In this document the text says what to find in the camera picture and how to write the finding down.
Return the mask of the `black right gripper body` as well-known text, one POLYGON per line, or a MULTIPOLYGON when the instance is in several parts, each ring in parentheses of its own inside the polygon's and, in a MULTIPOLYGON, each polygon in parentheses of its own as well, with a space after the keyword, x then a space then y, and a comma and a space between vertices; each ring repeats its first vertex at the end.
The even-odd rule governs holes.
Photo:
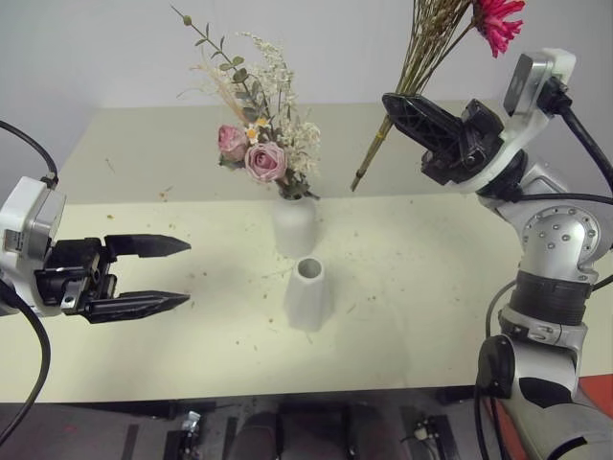
POLYGON ((421 171, 440 185, 461 184, 481 172, 497 151, 503 124, 499 116, 473 99, 460 117, 443 111, 427 124, 427 152, 421 171))

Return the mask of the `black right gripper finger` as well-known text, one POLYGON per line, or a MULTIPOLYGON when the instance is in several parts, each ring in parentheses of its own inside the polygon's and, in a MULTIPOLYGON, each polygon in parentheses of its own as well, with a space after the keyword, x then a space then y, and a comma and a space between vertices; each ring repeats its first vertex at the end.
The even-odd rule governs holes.
POLYGON ((463 122, 422 95, 385 93, 382 103, 398 131, 432 152, 459 152, 463 122))

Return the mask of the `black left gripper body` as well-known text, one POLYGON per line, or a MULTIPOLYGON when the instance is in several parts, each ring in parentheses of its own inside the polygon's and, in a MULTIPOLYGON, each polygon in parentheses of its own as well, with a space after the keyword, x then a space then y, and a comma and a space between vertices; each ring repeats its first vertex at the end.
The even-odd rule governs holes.
POLYGON ((43 304, 65 314, 79 314, 92 301, 112 299, 117 276, 109 272, 109 250, 97 238, 61 240, 34 272, 43 304))

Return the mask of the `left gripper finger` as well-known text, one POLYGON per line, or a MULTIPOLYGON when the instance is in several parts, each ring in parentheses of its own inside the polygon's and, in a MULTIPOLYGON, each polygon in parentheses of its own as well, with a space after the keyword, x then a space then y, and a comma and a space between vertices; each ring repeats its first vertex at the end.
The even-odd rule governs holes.
POLYGON ((90 324, 137 320, 171 311, 190 299, 191 296, 185 293, 153 290, 127 292, 115 298, 88 302, 85 319, 90 324))
POLYGON ((158 258, 187 251, 192 246, 175 237, 151 234, 109 235, 105 246, 112 258, 135 255, 139 258, 158 258))

